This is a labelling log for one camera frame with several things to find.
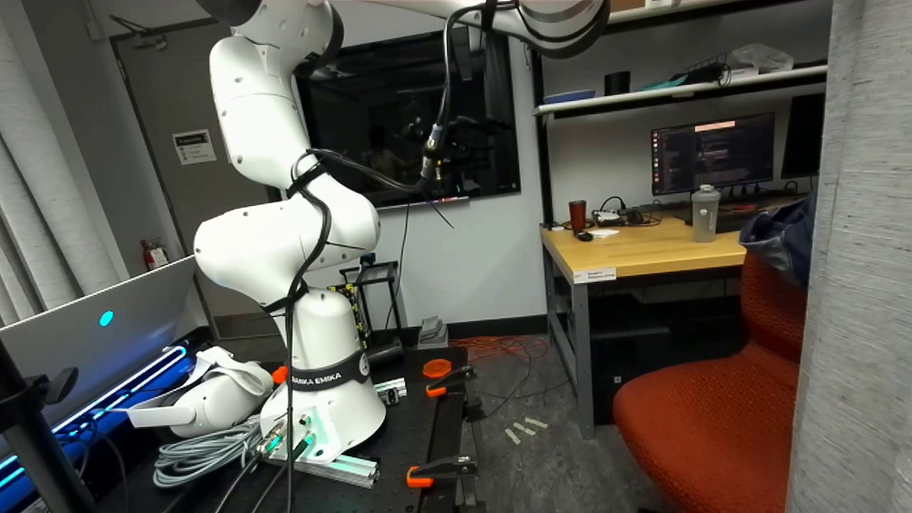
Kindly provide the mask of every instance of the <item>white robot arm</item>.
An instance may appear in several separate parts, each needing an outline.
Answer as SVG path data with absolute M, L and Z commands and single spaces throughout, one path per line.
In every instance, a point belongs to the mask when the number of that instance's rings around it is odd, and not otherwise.
M 201 222 L 192 239 L 195 262 L 222 288 L 266 309 L 294 349 L 291 392 L 278 387 L 265 402 L 261 434 L 276 434 L 294 405 L 291 439 L 308 439 L 308 453 L 294 460 L 308 467 L 331 464 L 385 419 L 346 303 L 331 291 L 299 288 L 304 273 L 373 251 L 378 231 L 375 209 L 321 175 L 294 94 L 294 68 L 328 60 L 341 45 L 341 20 L 328 0 L 200 4 L 231 25 L 231 37 L 211 48 L 211 88 L 227 157 L 239 175 L 286 192 L 286 201 Z M 580 53 L 607 18 L 607 0 L 373 4 L 513 35 L 543 55 Z

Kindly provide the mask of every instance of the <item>plastic bottle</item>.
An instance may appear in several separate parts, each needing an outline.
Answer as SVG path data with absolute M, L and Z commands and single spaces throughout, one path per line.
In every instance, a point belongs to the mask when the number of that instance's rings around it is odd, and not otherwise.
M 693 195 L 693 239 L 697 243 L 714 239 L 714 222 L 717 222 L 717 192 L 704 184 Z

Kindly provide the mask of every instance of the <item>shelving unit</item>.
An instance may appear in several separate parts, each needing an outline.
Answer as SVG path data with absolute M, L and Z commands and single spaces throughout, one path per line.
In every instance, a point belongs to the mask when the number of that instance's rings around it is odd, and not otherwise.
M 758 74 L 735 84 L 688 84 L 677 88 L 651 88 L 651 91 L 628 91 L 628 94 L 613 94 L 613 97 L 590 97 L 590 100 L 573 100 L 573 102 L 546 102 L 539 105 L 539 117 L 587 117 L 601 112 L 634 112 L 650 105 L 665 105 L 665 102 L 695 102 L 708 97 L 735 97 L 735 94 L 764 94 L 764 91 L 782 91 L 782 94 L 807 94 L 807 91 L 822 91 L 825 85 L 825 65 L 808 65 L 808 68 L 791 68 L 777 74 Z
M 607 35 L 634 31 L 647 25 L 668 25 L 668 23 L 684 23 L 697 18 L 717 18 L 730 13 L 781 7 L 781 4 L 798 4 L 798 0 L 677 0 L 677 7 L 613 13 L 603 31 Z
M 651 10 L 626 10 L 613 13 L 603 23 L 601 35 L 617 31 L 640 31 L 640 30 L 660 30 L 674 23 L 693 20 L 713 20 L 725 14 L 748 14 L 777 7 L 799 7 L 808 0 L 674 0 L 674 7 L 651 7 Z M 532 80 L 534 80 L 534 135 L 539 135 L 539 175 L 542 175 L 542 209 L 543 226 L 551 226 L 551 184 L 549 184 L 549 127 L 573 117 L 591 117 L 591 114 L 634 114 L 663 105 L 687 105 L 704 100 L 747 100 L 747 102 L 777 102 L 799 94 L 825 91 L 825 65 L 807 65 L 781 74 L 760 74 L 744 78 L 732 84 L 688 84 L 677 88 L 654 88 L 654 91 L 628 91 L 628 94 L 608 94 L 608 97 L 590 97 L 590 100 L 567 100 L 567 102 L 543 102 L 543 58 L 532 58 Z

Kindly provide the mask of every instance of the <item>chair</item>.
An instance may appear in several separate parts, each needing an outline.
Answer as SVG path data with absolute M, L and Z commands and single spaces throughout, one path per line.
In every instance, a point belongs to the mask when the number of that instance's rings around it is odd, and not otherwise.
M 782 510 L 802 291 L 747 258 L 740 316 L 748 342 L 735 356 L 643 373 L 613 399 L 626 449 L 674 510 Z

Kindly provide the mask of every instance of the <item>paper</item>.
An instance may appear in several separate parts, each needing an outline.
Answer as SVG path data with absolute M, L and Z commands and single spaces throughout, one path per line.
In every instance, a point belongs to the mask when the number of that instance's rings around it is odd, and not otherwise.
M 171 135 L 178 165 L 215 164 L 215 149 L 204 129 Z
M 580 282 L 614 282 L 614 279 L 617 279 L 614 268 L 596 268 L 596 272 L 573 273 L 573 286 L 580 286 Z

